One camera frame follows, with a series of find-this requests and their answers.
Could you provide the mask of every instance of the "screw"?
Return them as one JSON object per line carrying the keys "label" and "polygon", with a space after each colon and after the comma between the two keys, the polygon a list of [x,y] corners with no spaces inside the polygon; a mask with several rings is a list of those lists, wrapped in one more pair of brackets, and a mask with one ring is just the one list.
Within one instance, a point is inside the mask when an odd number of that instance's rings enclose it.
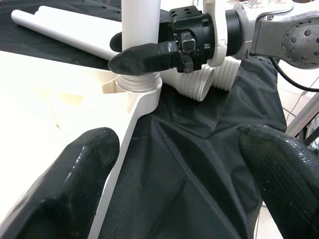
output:
{"label": "screw", "polygon": [[310,36],[310,35],[311,35],[311,31],[310,30],[305,31],[305,36]]}

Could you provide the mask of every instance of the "metal pole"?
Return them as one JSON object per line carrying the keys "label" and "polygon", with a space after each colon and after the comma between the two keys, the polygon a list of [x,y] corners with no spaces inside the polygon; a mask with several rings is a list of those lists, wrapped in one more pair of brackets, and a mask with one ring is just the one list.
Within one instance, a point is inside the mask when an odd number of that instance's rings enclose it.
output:
{"label": "metal pole", "polygon": [[319,93],[308,102],[296,118],[287,127],[286,134],[295,137],[319,112]]}

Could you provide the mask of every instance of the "floor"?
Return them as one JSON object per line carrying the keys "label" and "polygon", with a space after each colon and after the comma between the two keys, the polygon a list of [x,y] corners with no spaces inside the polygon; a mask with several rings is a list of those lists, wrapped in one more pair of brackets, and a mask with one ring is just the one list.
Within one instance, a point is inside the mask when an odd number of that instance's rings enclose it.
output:
{"label": "floor", "polygon": [[[172,8],[198,4],[197,8],[202,9],[202,2],[202,0],[161,0],[161,8],[164,10],[170,10]],[[235,2],[236,0],[227,0],[226,7],[231,9]],[[307,87],[319,88],[319,69],[301,70],[294,68],[283,61],[281,61],[279,65],[284,72],[297,83]],[[294,87],[280,75],[278,76],[278,92],[283,105],[287,124],[291,123],[295,116],[314,96],[314,93],[304,92],[303,90]],[[254,239],[269,238],[282,239],[282,236],[266,205],[263,203],[256,222]]]}

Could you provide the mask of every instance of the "black cloth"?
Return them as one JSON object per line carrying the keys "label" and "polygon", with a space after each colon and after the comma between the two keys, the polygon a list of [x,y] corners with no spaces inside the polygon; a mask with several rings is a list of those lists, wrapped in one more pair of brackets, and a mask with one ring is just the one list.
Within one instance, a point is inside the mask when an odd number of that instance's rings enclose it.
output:
{"label": "black cloth", "polygon": [[[40,5],[120,20],[87,1],[2,0],[0,50],[106,69],[107,61],[12,22],[12,10]],[[164,85],[158,108],[136,125],[99,238],[252,239],[262,199],[238,137],[256,123],[286,129],[268,60],[243,61],[232,90],[211,88],[201,103]]]}

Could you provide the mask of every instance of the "robotic arm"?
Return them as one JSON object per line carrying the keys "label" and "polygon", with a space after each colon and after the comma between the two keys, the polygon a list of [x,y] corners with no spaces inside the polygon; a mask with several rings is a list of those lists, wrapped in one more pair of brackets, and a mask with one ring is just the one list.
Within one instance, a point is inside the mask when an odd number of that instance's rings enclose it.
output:
{"label": "robotic arm", "polygon": [[[109,62],[118,74],[142,75],[176,67],[179,72],[215,67],[226,56],[252,55],[282,59],[294,67],[319,67],[318,2],[250,0],[224,11],[223,0],[203,0],[195,6],[172,9],[170,21],[159,26],[159,43],[124,49]],[[121,51],[121,34],[111,47]]]}

